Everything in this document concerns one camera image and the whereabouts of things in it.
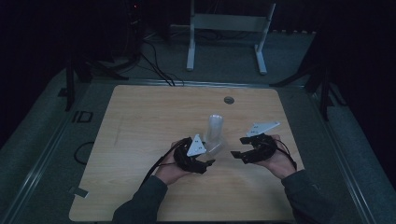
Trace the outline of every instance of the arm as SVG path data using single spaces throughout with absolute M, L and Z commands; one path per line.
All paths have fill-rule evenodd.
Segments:
M 312 183 L 305 170 L 281 180 L 297 223 L 329 223 L 334 205 Z
M 273 138 L 277 141 L 277 146 L 285 150 L 278 142 L 279 135 L 273 135 Z M 256 164 L 267 168 L 274 176 L 281 179 L 297 223 L 330 222 L 334 205 L 320 193 L 306 171 L 297 172 L 289 159 L 279 151 L 276 151 L 270 159 Z
M 124 203 L 114 213 L 113 223 L 155 223 L 157 212 L 168 187 L 152 175 L 131 201 Z
M 132 200 L 114 212 L 113 223 L 147 224 L 157 221 L 157 212 L 168 190 L 167 186 L 189 174 L 173 164 L 175 162 L 173 155 L 173 151 L 169 153 L 162 162 L 167 165 L 160 165 L 155 175 L 152 175 L 134 194 Z

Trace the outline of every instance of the transparent cup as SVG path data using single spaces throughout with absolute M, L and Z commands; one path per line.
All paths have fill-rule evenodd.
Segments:
M 220 115 L 211 115 L 204 134 L 206 153 L 214 156 L 218 154 L 223 147 L 222 138 L 223 117 Z

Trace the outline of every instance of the person's right hand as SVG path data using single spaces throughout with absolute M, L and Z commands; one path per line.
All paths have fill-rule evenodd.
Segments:
M 175 164 L 175 150 L 173 149 L 164 159 L 158 168 L 155 176 L 157 176 L 165 185 L 171 185 L 178 181 L 181 177 L 191 174 L 190 172 L 180 169 Z
M 276 140 L 277 147 L 286 151 L 283 145 L 279 142 L 280 141 L 279 135 L 276 134 L 271 136 Z M 265 161 L 258 161 L 255 162 L 254 164 L 267 168 L 274 176 L 276 176 L 279 179 L 283 179 L 286 176 L 292 175 L 296 172 L 294 166 L 291 164 L 288 157 L 286 157 L 285 154 L 283 154 L 278 150 L 276 150 L 276 152 L 270 159 Z

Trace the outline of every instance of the metal frame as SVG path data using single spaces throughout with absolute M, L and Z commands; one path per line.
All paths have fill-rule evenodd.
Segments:
M 262 56 L 262 46 L 264 45 L 265 38 L 268 34 L 275 6 L 275 3 L 271 4 L 268 14 L 265 17 L 195 14 L 195 1 L 191 0 L 190 45 L 187 56 L 187 71 L 192 71 L 194 69 L 195 29 L 234 30 L 262 33 L 260 42 L 255 45 L 254 49 L 260 73 L 262 75 L 266 75 L 267 68 Z

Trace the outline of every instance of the small round object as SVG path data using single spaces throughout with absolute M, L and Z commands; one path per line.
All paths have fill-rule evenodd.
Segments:
M 231 105 L 233 104 L 233 102 L 235 102 L 235 99 L 231 96 L 226 96 L 224 97 L 224 103 L 226 103 L 227 105 Z

